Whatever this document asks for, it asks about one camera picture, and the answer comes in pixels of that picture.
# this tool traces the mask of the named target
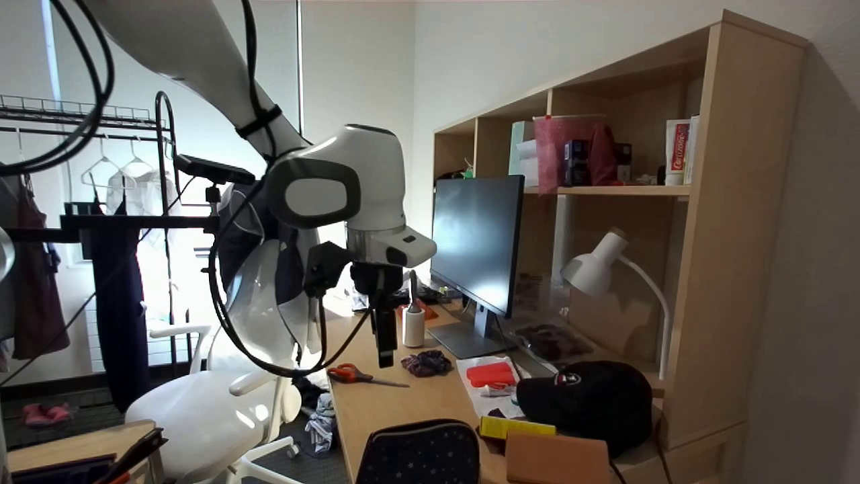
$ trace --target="paper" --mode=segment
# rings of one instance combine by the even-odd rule
[[[474,386],[469,382],[469,369],[477,369],[477,365],[490,365],[490,363],[507,363],[510,365],[510,373],[517,379],[517,369],[510,363],[507,355],[490,355],[490,356],[471,356],[471,359],[456,359],[456,373],[459,373],[459,382],[462,382],[462,389],[464,395],[474,401],[474,408],[478,416],[486,416],[490,410],[502,410],[502,416],[507,420],[517,420],[517,416],[524,416],[521,408],[517,405],[517,385],[510,386],[510,395],[485,395],[485,386]]]

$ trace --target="cable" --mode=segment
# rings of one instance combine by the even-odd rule
[[[262,218],[259,206],[254,206],[254,202],[249,202],[248,210],[249,210],[249,218],[254,218],[254,223],[259,225],[259,231],[243,225],[239,221],[237,221],[235,225],[237,225],[239,231],[244,231],[244,233],[259,233],[259,237],[263,238],[263,237],[267,237],[267,225],[263,225],[263,218]]]
[[[244,14],[244,50],[248,50],[248,93],[249,93],[249,104],[255,110],[259,117],[267,116],[262,93],[259,93],[259,24],[254,18],[254,7],[249,0],[243,0],[243,14]],[[272,125],[267,124],[267,139],[268,139],[268,155],[263,155],[268,164],[278,158],[278,144],[275,144],[275,135]]]
[[[181,198],[184,198],[184,192],[188,191],[188,186],[194,183],[194,178],[184,186],[184,191],[178,192],[178,198],[170,203],[170,206],[174,206]],[[126,257],[125,262],[119,262],[110,274],[108,274],[108,280],[112,280],[126,262],[131,262],[135,257]],[[100,296],[100,289],[92,289],[88,292],[88,299],[76,309],[76,315],[65,322],[65,330],[67,328],[72,328],[76,324],[76,320],[80,317],[80,312],[92,304],[92,299],[96,299]],[[16,379],[21,371],[26,371],[37,356],[30,356],[26,363],[21,363],[13,373],[8,373],[4,382],[0,382],[0,386],[6,386],[12,379]]]
[[[219,317],[224,334],[237,343],[237,348],[239,348],[243,355],[248,355],[248,359],[254,359],[255,365],[262,365],[263,371],[278,373],[278,375],[290,375],[290,379],[295,379],[295,375],[310,375],[310,373],[330,365],[330,363],[353,343],[353,339],[358,336],[358,330],[364,328],[364,322],[365,322],[368,315],[364,315],[364,317],[358,320],[358,324],[354,324],[353,334],[345,339],[345,343],[327,356],[326,307],[322,307],[322,299],[315,299],[315,301],[318,301],[318,312],[319,312],[319,356],[318,356],[318,363],[310,365],[310,369],[283,369],[283,365],[275,365],[275,363],[268,363],[268,359],[262,359],[259,355],[254,355],[254,351],[244,347],[244,342],[243,342],[239,330],[235,328],[231,315],[228,315],[228,309],[227,309],[227,304],[224,304],[224,299],[220,299],[220,288],[219,288],[219,261],[215,261],[215,256],[219,256],[219,249],[220,249],[220,238],[224,238],[227,229],[235,225],[235,221],[239,218],[239,213],[262,192],[263,183],[267,183],[267,174],[263,174],[263,180],[259,180],[259,183],[244,192],[244,198],[239,202],[239,206],[237,206],[235,213],[228,213],[227,223],[220,223],[220,229],[219,229],[219,233],[215,233],[215,238],[213,238],[213,248],[209,248],[209,257],[206,257],[206,280],[209,280],[209,296],[213,296],[215,317]]]
[[[626,484],[626,479],[623,479],[622,468],[616,464],[616,460],[610,460],[610,468],[612,468],[616,479],[618,479],[622,484]]]
[[[112,57],[110,57],[110,49],[108,49],[108,39],[106,39],[106,32],[103,27],[95,22],[92,11],[83,4],[83,0],[76,0],[76,4],[80,7],[80,14],[87,16],[88,27],[95,28],[96,35],[96,43],[106,53],[106,85],[100,85],[100,71],[92,61],[92,53],[80,37],[80,28],[76,27],[76,22],[71,18],[67,7],[59,2],[59,0],[51,0],[53,11],[59,14],[59,18],[65,22],[65,27],[71,28],[72,39],[76,39],[76,49],[79,53],[83,57],[83,63],[87,63],[87,71],[88,71],[88,81],[92,81],[92,90],[95,90],[95,108],[88,110],[87,117],[80,117],[80,124],[51,149],[36,155],[36,158],[24,158],[24,162],[16,162],[16,164],[8,164],[8,162],[0,162],[0,174],[30,174],[30,172],[43,172],[43,168],[51,168],[67,158],[72,158],[76,152],[80,152],[92,137],[96,135],[100,129],[100,121],[103,121],[103,112],[106,112],[106,104],[112,93]]]
[[[658,453],[658,460],[661,460],[661,464],[665,464],[665,472],[666,472],[666,484],[673,484],[673,469],[670,469],[670,463],[666,463],[666,453],[665,453],[665,447],[661,447],[661,430],[665,430],[665,421],[666,421],[666,416],[665,416],[665,410],[658,410],[658,420],[657,420],[657,424],[654,424],[654,449],[657,449],[657,453]]]

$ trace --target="keyboard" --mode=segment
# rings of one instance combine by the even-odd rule
[[[589,355],[591,343],[572,336],[559,324],[526,324],[517,330],[521,347],[549,363],[567,363],[572,356]]]

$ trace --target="white cloth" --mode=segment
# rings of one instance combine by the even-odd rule
[[[119,168],[108,180],[108,213],[116,213],[126,202],[126,215],[162,215],[162,186],[168,188],[168,206],[173,203],[170,215],[181,215],[184,203],[178,202],[178,188],[170,174],[159,174],[155,166],[145,162],[129,162],[125,168]],[[138,262],[143,277],[143,292],[145,292],[145,315],[147,322],[168,322],[170,309],[174,320],[186,320],[192,309],[192,299],[181,296],[181,289],[192,289],[196,277],[194,248],[188,237],[181,237],[181,229],[168,231],[170,245],[170,261],[163,248],[163,231],[162,229],[145,229],[141,231],[143,242],[138,245]]]

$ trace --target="red object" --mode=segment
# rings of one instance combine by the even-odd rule
[[[61,424],[72,416],[71,405],[43,405],[43,402],[26,402],[21,408],[24,424],[30,428],[51,428]]]
[[[486,363],[464,371],[474,386],[507,386],[517,385],[514,369],[507,363]]]
[[[404,385],[404,382],[377,379],[374,373],[365,373],[365,371],[361,371],[361,369],[353,365],[353,363],[330,365],[330,369],[327,369],[327,375],[335,379],[335,382],[345,382],[345,385],[370,382],[370,385],[387,385],[387,386],[409,386],[409,385]]]
[[[682,172],[682,168],[685,168],[685,158],[688,158],[688,132],[692,132],[692,124],[678,124],[678,125],[675,125],[673,172]]]
[[[541,116],[536,117],[538,137],[538,191],[555,192],[565,164],[565,141],[589,141],[591,186],[608,186],[616,178],[612,129],[599,116]]]

